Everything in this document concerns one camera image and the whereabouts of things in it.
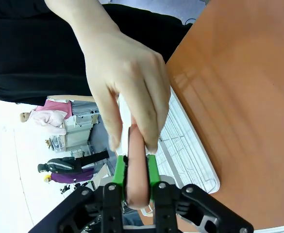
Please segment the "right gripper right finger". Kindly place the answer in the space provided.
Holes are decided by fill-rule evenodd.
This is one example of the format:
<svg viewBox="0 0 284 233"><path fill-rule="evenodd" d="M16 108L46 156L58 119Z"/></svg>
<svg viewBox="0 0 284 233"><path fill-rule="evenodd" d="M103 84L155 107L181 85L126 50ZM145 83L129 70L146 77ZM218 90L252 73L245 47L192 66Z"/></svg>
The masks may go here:
<svg viewBox="0 0 284 233"><path fill-rule="evenodd" d="M147 156L150 197L158 233L180 232L177 218L200 233L252 233L251 223L195 184L178 188L174 179L159 175L155 155Z"/></svg>

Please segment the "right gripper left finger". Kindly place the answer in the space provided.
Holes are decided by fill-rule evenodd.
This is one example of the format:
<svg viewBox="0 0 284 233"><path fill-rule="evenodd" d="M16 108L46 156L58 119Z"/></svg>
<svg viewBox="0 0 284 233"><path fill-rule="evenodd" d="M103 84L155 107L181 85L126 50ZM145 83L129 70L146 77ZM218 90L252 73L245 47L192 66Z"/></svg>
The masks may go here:
<svg viewBox="0 0 284 233"><path fill-rule="evenodd" d="M96 190L80 186L37 223L31 233L80 233L101 217L100 233L122 233L122 202L128 157L118 156L111 181Z"/></svg>

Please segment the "person's left hand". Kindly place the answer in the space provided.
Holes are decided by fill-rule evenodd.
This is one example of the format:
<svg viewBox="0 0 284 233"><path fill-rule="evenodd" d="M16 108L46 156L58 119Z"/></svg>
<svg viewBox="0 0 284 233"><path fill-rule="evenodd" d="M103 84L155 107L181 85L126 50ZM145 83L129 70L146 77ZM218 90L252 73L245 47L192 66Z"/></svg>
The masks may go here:
<svg viewBox="0 0 284 233"><path fill-rule="evenodd" d="M109 134L111 149L118 147L122 133L116 101L116 95L120 94L146 147L156 152L170 98L162 56L119 31L82 33L76 37L84 53L88 85Z"/></svg>

